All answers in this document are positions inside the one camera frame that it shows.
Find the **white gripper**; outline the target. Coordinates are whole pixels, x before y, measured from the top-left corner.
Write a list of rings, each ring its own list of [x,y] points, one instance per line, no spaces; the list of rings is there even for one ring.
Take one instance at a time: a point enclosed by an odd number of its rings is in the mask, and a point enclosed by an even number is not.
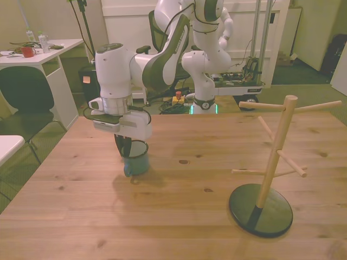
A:
[[[123,149],[123,157],[128,158],[131,153],[132,139],[145,141],[152,135],[152,125],[148,113],[129,112],[124,114],[119,119],[114,134],[114,141],[119,154]]]

